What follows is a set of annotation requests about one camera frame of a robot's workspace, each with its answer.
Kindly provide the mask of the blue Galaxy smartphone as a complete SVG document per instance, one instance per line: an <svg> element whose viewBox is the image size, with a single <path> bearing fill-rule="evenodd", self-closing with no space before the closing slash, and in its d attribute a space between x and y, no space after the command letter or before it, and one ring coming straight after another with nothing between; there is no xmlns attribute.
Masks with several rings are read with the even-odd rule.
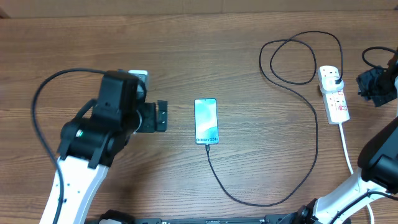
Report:
<svg viewBox="0 0 398 224"><path fill-rule="evenodd" d="M194 110L196 144L218 144L219 135L216 99L196 99L194 101Z"/></svg>

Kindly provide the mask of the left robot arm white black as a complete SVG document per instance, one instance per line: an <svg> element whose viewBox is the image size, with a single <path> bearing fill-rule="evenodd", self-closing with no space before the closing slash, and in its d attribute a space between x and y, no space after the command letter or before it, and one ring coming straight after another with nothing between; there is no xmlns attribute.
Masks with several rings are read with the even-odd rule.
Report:
<svg viewBox="0 0 398 224"><path fill-rule="evenodd" d="M36 106L40 92L51 80L72 73L59 71L36 90L31 117L34 130L55 167L49 199L41 223L84 223L91 203L106 178L116 155L136 133L167 129L167 102L146 102L149 73L146 70L88 69L102 76L99 95L90 99L64 124L58 156L40 130Z"/></svg>

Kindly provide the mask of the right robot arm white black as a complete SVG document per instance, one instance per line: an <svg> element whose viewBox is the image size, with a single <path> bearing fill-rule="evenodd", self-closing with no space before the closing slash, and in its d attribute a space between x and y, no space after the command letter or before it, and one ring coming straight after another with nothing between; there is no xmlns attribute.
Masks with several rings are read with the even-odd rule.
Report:
<svg viewBox="0 0 398 224"><path fill-rule="evenodd" d="M387 67L372 65L356 81L359 95L382 106L397 98L397 51ZM312 200L281 223L349 223L349 217L379 198L396 199L397 120L393 119L366 145L358 170L326 196Z"/></svg>

